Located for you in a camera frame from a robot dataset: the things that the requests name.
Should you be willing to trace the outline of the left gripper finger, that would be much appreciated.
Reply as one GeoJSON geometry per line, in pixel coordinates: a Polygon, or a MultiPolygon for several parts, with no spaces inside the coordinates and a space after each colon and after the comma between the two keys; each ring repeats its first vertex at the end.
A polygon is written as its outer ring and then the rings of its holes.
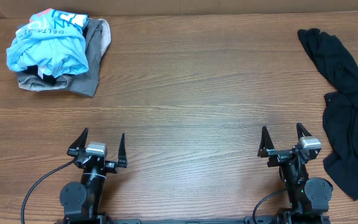
{"type": "Polygon", "coordinates": [[[88,128],[85,128],[80,136],[71,144],[68,148],[69,151],[77,151],[84,149],[86,145],[86,140],[88,137],[88,128]]]}
{"type": "Polygon", "coordinates": [[[126,162],[127,162],[127,155],[126,155],[126,147],[125,147],[125,134],[123,133],[119,145],[118,163],[126,163],[126,162]]]}

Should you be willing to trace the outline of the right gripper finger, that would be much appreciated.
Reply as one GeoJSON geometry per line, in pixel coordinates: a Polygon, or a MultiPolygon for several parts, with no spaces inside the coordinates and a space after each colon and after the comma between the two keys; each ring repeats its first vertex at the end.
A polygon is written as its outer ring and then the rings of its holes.
{"type": "Polygon", "coordinates": [[[301,123],[296,124],[296,131],[298,139],[301,139],[302,137],[312,136],[312,134],[308,132],[307,129],[301,123]]]}
{"type": "Polygon", "coordinates": [[[270,137],[269,131],[266,126],[262,127],[262,135],[260,140],[259,151],[272,151],[274,150],[274,145],[270,137]]]}

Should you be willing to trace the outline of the black polo shirt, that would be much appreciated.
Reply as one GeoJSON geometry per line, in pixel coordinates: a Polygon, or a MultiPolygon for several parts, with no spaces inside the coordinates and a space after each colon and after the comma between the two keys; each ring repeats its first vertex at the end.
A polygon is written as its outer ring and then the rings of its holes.
{"type": "Polygon", "coordinates": [[[318,72],[336,89],[324,96],[323,129],[332,147],[324,169],[346,195],[358,200],[358,65],[335,35],[317,28],[297,34],[318,72]]]}

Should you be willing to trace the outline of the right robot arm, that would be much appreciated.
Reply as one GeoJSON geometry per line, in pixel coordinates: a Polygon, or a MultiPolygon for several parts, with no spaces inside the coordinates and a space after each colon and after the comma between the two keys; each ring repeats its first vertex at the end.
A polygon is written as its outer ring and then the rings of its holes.
{"type": "Polygon", "coordinates": [[[290,208],[281,208],[274,216],[265,219],[266,223],[329,223],[325,216],[333,194],[333,185],[320,177],[309,177],[306,164],[316,159],[322,145],[301,124],[296,124],[298,142],[291,149],[276,150],[266,126],[262,127],[258,157],[267,158],[268,167],[278,167],[280,179],[285,188],[264,197],[254,207],[252,219],[259,222],[256,211],[266,200],[283,192],[288,194],[290,208]]]}

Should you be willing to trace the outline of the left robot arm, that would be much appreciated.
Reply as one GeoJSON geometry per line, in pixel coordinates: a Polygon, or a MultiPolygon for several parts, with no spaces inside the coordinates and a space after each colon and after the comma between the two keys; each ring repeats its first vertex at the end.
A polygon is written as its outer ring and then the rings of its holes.
{"type": "Polygon", "coordinates": [[[79,182],[66,184],[60,192],[60,203],[64,209],[64,223],[112,223],[105,212],[99,211],[104,182],[108,173],[117,174],[120,168],[127,167],[125,135],[121,136],[118,160],[107,160],[107,147],[104,143],[87,143],[88,129],[68,148],[67,154],[73,163],[83,171],[79,182]]]}

